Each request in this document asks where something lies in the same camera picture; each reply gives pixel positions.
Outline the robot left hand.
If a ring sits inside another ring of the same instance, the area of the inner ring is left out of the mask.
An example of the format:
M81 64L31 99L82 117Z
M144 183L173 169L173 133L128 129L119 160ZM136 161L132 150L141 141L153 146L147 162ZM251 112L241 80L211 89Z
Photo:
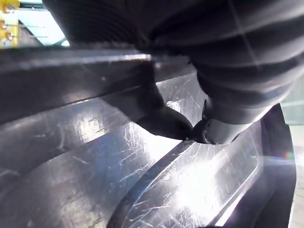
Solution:
M301 0L46 0L71 45L187 56L205 100L199 143L228 144L304 75Z

